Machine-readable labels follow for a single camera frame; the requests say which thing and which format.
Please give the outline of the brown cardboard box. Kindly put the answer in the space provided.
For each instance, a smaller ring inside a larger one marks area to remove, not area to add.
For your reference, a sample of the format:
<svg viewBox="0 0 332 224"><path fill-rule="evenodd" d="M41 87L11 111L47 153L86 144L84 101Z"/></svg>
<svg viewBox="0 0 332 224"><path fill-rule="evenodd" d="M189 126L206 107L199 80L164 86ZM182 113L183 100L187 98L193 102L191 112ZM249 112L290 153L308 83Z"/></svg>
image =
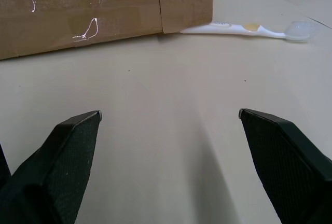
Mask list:
<svg viewBox="0 0 332 224"><path fill-rule="evenodd" d="M0 60L212 21L213 0L0 0Z"/></svg>

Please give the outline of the white toothbrush with cap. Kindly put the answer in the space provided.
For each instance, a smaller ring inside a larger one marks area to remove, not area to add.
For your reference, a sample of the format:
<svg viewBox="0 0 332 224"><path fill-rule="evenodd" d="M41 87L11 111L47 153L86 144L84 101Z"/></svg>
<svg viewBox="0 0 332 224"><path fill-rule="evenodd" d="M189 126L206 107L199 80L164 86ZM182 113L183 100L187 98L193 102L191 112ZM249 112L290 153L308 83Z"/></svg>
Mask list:
<svg viewBox="0 0 332 224"><path fill-rule="evenodd" d="M316 33L315 24L307 21L294 21L284 32L277 32L267 29L260 24L229 24L211 22L206 25L189 27L181 30L181 34L222 34L222 35L243 35L266 38L283 39L290 42L308 42Z"/></svg>

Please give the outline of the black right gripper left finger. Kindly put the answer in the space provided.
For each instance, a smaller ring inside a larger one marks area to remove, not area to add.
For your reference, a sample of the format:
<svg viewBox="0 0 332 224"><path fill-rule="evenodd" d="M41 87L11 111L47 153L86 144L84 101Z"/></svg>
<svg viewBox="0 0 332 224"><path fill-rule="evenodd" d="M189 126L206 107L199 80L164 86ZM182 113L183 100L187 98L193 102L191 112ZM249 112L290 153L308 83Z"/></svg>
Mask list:
<svg viewBox="0 0 332 224"><path fill-rule="evenodd" d="M0 224L75 224L101 121L95 110L59 123L14 173L0 145Z"/></svg>

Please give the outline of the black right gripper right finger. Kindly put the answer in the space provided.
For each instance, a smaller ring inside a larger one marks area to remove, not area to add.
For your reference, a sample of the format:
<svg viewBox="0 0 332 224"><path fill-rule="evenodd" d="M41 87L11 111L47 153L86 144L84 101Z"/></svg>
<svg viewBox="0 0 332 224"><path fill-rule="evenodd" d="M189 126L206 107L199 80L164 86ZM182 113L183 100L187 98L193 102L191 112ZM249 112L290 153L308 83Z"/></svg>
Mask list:
<svg viewBox="0 0 332 224"><path fill-rule="evenodd" d="M282 224L332 224L332 160L292 122L239 111L257 175Z"/></svg>

